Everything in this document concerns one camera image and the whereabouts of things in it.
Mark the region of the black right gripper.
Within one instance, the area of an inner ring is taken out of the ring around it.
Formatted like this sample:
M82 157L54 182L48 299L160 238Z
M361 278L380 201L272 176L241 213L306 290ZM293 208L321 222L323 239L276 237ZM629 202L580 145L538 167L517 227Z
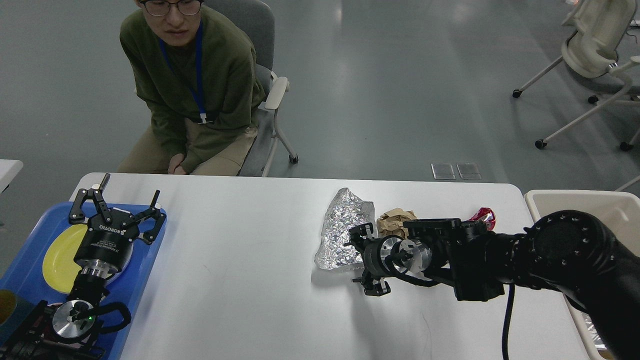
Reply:
M397 235L376 238L372 222L350 228L349 239L343 246L362 253L367 271L352 278L351 282L361 285L366 296L381 297L391 293L386 278L393 277L395 272L403 273L403 262L400 260L402 241Z

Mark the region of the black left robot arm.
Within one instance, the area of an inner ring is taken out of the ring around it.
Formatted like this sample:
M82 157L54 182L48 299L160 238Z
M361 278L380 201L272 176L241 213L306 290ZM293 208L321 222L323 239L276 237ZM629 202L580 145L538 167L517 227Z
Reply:
M50 207L1 278L3 360L118 360L165 232L149 205L109 204L110 179Z

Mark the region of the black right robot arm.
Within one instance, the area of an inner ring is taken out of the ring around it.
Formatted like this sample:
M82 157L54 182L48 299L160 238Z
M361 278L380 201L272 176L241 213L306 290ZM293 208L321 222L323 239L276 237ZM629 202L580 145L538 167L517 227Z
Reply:
M509 296L502 330L507 360L515 287L561 292L590 316L617 360L639 358L640 260L596 216L558 210L521 234L499 234L480 220L412 219L407 237L373 236L372 223L349 230L364 271L354 279L366 296L384 296L386 278L419 287L445 284L458 301L486 302Z

